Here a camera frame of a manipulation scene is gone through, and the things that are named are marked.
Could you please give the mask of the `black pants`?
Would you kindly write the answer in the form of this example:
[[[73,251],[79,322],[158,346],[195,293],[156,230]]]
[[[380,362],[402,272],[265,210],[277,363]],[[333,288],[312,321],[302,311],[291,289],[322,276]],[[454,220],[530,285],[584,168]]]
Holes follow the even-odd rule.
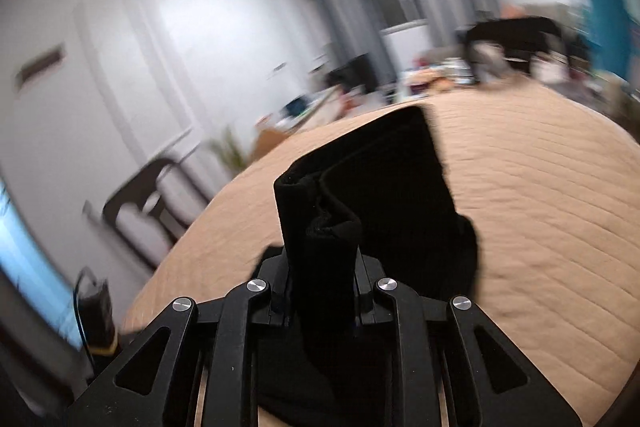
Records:
[[[357,257],[435,300],[471,294],[478,269],[427,113],[396,109],[312,150],[273,191],[288,271],[274,292],[284,325],[258,359],[259,405],[292,426],[373,424],[387,343],[356,322]]]

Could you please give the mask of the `beige quilted bedspread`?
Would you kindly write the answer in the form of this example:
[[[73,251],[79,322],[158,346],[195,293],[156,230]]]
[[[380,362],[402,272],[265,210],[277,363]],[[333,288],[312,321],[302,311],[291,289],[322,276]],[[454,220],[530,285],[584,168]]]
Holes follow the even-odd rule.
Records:
[[[480,306],[594,425],[639,360],[638,144],[526,78],[424,106],[454,202],[480,234]],[[134,299],[125,329],[172,299],[205,301],[245,281],[281,238],[274,180],[367,121],[297,133],[228,183]]]

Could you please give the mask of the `green potted plant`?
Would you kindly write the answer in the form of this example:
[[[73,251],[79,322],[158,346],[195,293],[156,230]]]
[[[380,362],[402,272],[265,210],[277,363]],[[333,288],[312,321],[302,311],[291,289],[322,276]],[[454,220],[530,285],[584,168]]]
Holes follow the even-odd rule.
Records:
[[[221,165],[228,170],[230,176],[237,176],[248,166],[247,157],[230,126],[225,127],[217,139],[210,139],[208,148],[216,155]]]

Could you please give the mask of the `dark chair near window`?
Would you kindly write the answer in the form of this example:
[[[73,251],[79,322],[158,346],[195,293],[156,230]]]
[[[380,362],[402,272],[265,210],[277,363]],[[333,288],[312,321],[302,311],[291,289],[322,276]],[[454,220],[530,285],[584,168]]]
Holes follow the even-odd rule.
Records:
[[[478,61],[473,48],[478,42],[497,43],[507,57],[521,57],[524,66],[518,69],[530,73],[530,62],[536,53],[550,54],[556,51],[570,61],[561,27],[554,20],[543,16],[523,16],[486,20],[465,31],[461,37],[462,58],[468,63],[475,83],[480,83]]]

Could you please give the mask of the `blue plastic pitcher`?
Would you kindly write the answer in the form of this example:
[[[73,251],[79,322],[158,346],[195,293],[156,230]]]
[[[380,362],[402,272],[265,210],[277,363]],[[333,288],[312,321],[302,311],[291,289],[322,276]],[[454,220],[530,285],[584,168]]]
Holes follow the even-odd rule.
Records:
[[[578,0],[589,61],[598,72],[625,80],[631,58],[631,17],[625,0]]]

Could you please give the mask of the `dark chair by wall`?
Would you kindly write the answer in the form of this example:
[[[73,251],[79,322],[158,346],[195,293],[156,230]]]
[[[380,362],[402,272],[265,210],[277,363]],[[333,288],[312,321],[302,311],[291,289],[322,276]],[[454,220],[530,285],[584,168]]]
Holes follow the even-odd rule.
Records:
[[[160,227],[165,239],[168,240],[170,246],[175,246],[180,239],[180,236],[171,230],[168,225],[162,220],[163,215],[171,217],[171,220],[184,233],[191,226],[191,222],[183,219],[167,202],[166,197],[160,191],[160,178],[163,173],[176,170],[179,173],[181,179],[186,182],[187,186],[191,187],[191,190],[204,202],[207,206],[210,202],[210,197],[204,192],[198,182],[184,169],[180,162],[175,161],[174,158],[167,156],[158,156],[144,167],[140,169],[138,173],[132,176],[124,185],[119,187],[112,196],[107,199],[102,208],[102,221],[115,233],[115,235],[124,243],[130,251],[134,254],[142,265],[145,265],[148,269],[154,272],[160,265],[153,260],[149,255],[145,254],[143,249],[134,243],[132,238],[117,224],[119,213],[126,205],[134,205],[141,213],[142,216],[151,218]]]

